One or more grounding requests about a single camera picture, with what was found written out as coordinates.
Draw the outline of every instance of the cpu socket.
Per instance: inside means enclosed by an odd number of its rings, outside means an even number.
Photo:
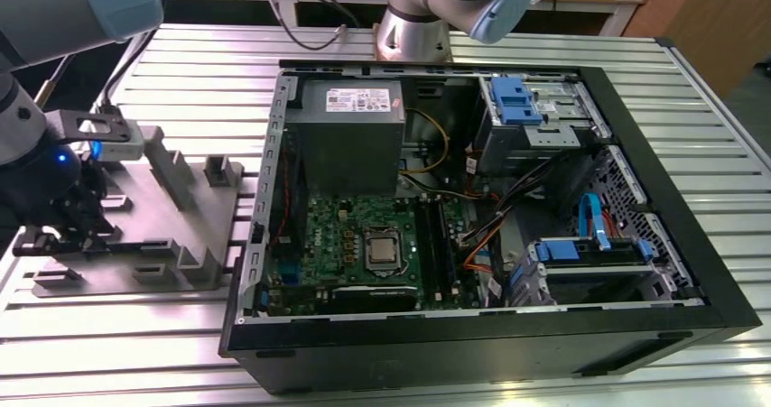
[[[402,270],[402,238],[393,227],[365,228],[365,264],[378,276]]]

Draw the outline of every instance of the motherboard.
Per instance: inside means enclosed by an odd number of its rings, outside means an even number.
[[[271,313],[461,308],[462,210],[458,199],[310,199],[303,256],[277,262]]]

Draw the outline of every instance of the green motherboard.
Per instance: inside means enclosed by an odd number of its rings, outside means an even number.
[[[399,285],[417,288],[425,298],[419,248],[425,232],[418,231],[415,204],[415,199],[398,198],[310,199],[303,257],[277,262],[274,279],[283,280],[285,292],[303,296],[311,294],[311,286]],[[446,200],[442,210],[443,227],[454,239],[466,228],[461,201]],[[293,315],[314,313],[307,299],[313,297],[298,297],[293,304],[283,301],[282,306]],[[446,298],[421,300],[421,306],[459,307]]]

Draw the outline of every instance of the slotted metal worktable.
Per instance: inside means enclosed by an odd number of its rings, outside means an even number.
[[[327,29],[298,29],[323,42]],[[227,287],[201,293],[38,299],[42,261],[0,262],[0,400],[22,405],[317,402],[322,405],[762,405],[771,399],[771,178],[736,118],[681,59],[649,39],[511,36],[453,40],[459,62],[601,66],[616,83],[766,326],[618,377],[323,393],[274,399],[218,356]],[[233,237],[245,239],[278,61],[373,59],[370,30],[311,53],[281,28],[166,25],[114,100],[127,118],[163,125],[190,162],[227,154],[246,165]],[[235,258],[231,252],[230,264]]]

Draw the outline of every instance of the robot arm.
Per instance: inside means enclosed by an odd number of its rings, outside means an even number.
[[[113,226],[101,206],[106,184],[99,166],[69,143],[127,142],[131,131],[119,116],[45,114],[9,72],[153,30],[163,20],[162,3],[0,0],[0,14],[0,213],[10,211],[27,226],[15,254],[75,252],[99,245]],[[106,125],[109,132],[82,132],[85,120]],[[43,227],[54,228],[59,238]]]
[[[449,24],[483,43],[514,29],[532,0],[389,0],[378,33],[383,60],[435,62],[450,55]]]

